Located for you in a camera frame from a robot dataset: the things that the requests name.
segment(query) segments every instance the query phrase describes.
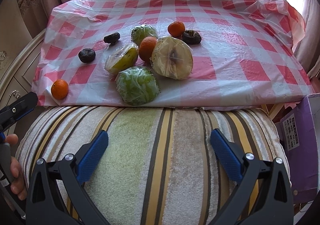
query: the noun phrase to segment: white label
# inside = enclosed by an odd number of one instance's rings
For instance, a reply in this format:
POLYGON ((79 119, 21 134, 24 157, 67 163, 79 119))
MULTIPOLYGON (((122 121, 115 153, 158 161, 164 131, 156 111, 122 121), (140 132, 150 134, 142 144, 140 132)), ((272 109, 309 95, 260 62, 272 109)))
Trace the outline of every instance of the white label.
POLYGON ((3 187, 6 187, 7 185, 9 185, 10 183, 8 182, 7 178, 0 181, 0 183, 2 184, 3 187))
POLYGON ((287 150, 290 151, 299 146, 299 138, 297 134, 294 114, 287 118, 282 124, 284 129, 285 141, 287 144, 287 150))

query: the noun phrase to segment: tangerine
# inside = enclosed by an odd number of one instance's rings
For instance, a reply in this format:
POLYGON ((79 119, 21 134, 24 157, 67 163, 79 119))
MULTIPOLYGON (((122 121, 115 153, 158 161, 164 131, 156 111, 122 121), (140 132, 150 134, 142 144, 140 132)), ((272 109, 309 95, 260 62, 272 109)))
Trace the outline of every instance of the tangerine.
POLYGON ((175 21, 168 26, 168 32, 172 37, 180 37, 186 30, 183 22, 175 21))
POLYGON ((69 91, 68 83, 63 79, 56 80, 51 86, 51 94, 55 99, 64 99, 69 91))
POLYGON ((156 46, 157 39, 156 37, 145 37, 145 39, 142 40, 140 47, 139 47, 139 57, 145 61, 150 62, 150 58, 153 52, 153 49, 156 46))

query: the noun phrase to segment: striped fabric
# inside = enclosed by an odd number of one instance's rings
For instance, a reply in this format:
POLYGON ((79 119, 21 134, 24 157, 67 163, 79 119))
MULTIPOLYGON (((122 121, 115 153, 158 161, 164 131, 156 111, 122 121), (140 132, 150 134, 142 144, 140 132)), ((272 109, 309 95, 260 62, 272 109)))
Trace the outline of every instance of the striped fabric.
MULTIPOLYGON (((61 160, 106 130, 109 146, 84 188, 112 225, 205 225, 235 187, 210 145, 214 128, 260 159, 283 158, 289 172, 276 128, 260 109, 52 107, 30 127, 17 158, 28 184, 38 158, 61 160)), ((58 186, 80 219, 62 182, 58 186)), ((259 187, 257 181, 242 218, 259 187)))

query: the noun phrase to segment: person's hand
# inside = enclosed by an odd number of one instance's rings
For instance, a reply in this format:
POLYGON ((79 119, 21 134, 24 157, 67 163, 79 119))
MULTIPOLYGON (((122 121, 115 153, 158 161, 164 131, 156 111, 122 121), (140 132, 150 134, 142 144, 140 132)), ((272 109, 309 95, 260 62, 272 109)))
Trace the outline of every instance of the person's hand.
MULTIPOLYGON (((5 142, 10 145, 15 145, 18 142, 18 137, 15 134, 8 135, 5 142)), ((27 197, 27 188, 24 184, 21 165, 14 157, 11 157, 10 171, 15 178, 11 184, 11 191, 17 194, 20 200, 24 200, 27 197)))

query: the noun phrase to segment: checkered tablecloth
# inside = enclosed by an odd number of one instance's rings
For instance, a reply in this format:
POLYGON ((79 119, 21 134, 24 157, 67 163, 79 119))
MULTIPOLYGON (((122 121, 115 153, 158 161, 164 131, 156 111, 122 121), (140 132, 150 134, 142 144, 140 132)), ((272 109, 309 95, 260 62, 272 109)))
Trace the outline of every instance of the checkered tablecloth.
POLYGON ((291 50, 305 24, 285 0, 72 0, 49 19, 32 85, 40 105, 126 105, 115 76, 104 70, 106 59, 131 41, 134 26, 151 24, 166 36, 175 20, 202 36, 200 45, 191 45, 192 73, 185 80, 156 75, 161 93, 145 106, 250 106, 295 102, 312 93, 291 50), (121 39, 109 47, 103 37, 116 31, 121 39), (90 64, 78 58, 83 48, 96 51, 90 64), (58 78, 69 84, 62 101, 50 92, 58 78))

